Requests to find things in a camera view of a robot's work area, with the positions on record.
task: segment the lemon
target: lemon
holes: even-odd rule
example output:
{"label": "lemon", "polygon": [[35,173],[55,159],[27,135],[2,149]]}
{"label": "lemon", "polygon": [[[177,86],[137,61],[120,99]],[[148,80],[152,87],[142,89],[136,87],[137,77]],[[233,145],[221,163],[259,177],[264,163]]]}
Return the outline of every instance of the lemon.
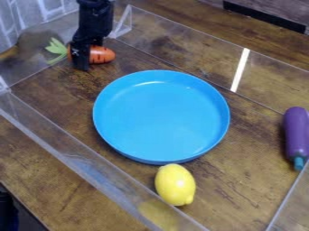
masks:
{"label": "lemon", "polygon": [[191,172],[179,164],[162,166],[156,174],[156,190],[164,201],[175,206],[193,203],[196,180]]}

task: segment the wooden table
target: wooden table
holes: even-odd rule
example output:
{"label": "wooden table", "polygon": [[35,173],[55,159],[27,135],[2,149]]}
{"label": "wooden table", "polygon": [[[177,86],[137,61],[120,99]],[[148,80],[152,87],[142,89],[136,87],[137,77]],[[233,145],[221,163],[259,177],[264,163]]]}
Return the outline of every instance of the wooden table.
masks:
{"label": "wooden table", "polygon": [[[219,38],[309,69],[307,36],[193,0],[130,2]],[[158,168],[122,157],[96,132],[93,102],[106,84],[121,76],[142,69],[180,69],[118,41],[109,40],[106,46],[118,54],[110,64],[93,66],[85,73],[74,70],[65,60],[22,81],[13,90],[126,173],[156,189]],[[199,75],[195,69],[188,70]],[[241,92],[265,100],[267,104],[273,102],[276,110],[216,85],[229,101],[231,129],[220,146],[184,164],[197,179],[199,189],[195,203],[181,208],[212,230],[265,230],[298,177],[284,160],[282,119],[286,102],[307,105],[295,93],[299,89],[300,94],[307,94],[306,79],[280,76],[279,79],[271,76],[268,80],[255,78],[256,85],[249,86],[259,86],[265,81],[263,93],[255,87],[244,88]],[[217,81],[219,75],[216,72],[209,76],[200,73],[200,77]],[[268,100],[283,88],[286,94],[278,101]],[[51,230],[148,230],[3,117],[0,122],[0,181]]]}

